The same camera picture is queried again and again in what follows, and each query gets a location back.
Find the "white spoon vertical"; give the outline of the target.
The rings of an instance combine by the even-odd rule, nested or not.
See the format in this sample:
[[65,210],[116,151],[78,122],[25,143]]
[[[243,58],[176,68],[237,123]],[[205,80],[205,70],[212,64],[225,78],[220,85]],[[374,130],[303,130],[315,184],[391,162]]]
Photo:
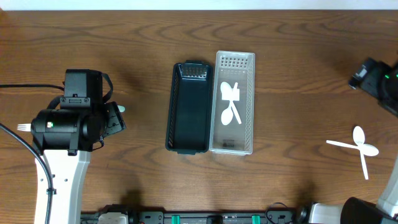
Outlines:
[[364,178],[368,180],[369,179],[368,168],[364,158],[364,153],[362,151],[365,142],[365,134],[360,126],[355,126],[353,129],[353,141],[357,145],[358,150],[360,152],[361,165],[363,169]]

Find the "white spoon horizontal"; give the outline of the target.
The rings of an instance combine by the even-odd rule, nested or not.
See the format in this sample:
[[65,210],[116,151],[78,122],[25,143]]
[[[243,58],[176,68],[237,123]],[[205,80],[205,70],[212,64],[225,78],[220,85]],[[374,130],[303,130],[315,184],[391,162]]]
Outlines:
[[343,142],[338,142],[338,141],[331,141],[331,140],[326,140],[327,144],[331,144],[331,145],[335,145],[335,146],[340,146],[340,147],[347,147],[347,148],[352,148],[352,149],[357,149],[359,150],[362,154],[364,154],[365,156],[376,156],[379,154],[379,149],[376,148],[373,145],[370,144],[360,144],[357,146],[351,145],[351,144],[347,144],[347,143],[343,143]]

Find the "black perforated plastic basket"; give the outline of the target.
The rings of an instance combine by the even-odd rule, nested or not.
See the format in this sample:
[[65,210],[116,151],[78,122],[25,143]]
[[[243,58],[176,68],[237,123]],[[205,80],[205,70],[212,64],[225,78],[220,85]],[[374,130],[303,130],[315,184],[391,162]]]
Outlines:
[[165,148],[179,154],[209,149],[213,67],[186,60],[173,67]]

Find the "white fork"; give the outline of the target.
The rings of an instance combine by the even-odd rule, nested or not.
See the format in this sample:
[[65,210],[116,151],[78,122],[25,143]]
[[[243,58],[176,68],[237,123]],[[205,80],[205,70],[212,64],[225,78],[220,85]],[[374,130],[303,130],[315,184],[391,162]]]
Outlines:
[[31,124],[29,124],[29,123],[18,124],[18,125],[17,125],[17,130],[18,130],[18,131],[24,131],[24,132],[30,132],[30,130],[31,130]]

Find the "clear perforated plastic basket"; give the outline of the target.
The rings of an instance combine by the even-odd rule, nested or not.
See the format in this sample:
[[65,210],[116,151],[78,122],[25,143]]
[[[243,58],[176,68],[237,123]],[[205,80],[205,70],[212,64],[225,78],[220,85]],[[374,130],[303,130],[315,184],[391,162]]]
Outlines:
[[[251,52],[216,54],[209,150],[217,154],[252,154],[254,139],[255,59]],[[239,101],[221,99],[223,89],[240,90]]]

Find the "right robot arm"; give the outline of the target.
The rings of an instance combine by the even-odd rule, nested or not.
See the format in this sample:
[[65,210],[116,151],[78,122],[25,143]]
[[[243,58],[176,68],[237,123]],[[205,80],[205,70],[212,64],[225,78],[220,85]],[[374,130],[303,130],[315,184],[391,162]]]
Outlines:
[[[397,116],[397,63],[387,63],[371,57],[365,59],[360,68],[348,81],[348,85],[362,90],[376,99],[378,105]],[[369,180],[367,158],[380,155],[381,150],[368,142],[362,127],[352,130],[353,143],[327,139],[332,146],[358,151],[361,169],[365,180]],[[313,203],[300,211],[297,223],[397,223],[397,161],[394,162],[389,180],[377,202],[372,203],[357,197],[350,197],[342,205]]]

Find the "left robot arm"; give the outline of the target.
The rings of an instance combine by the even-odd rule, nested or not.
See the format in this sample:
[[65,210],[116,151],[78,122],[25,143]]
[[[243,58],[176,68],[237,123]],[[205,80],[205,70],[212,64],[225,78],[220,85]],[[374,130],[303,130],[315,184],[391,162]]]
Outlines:
[[97,70],[68,69],[64,94],[31,122],[33,148],[44,162],[37,164],[35,223],[79,223],[84,179],[94,144],[126,128],[123,108],[103,93],[110,77]]

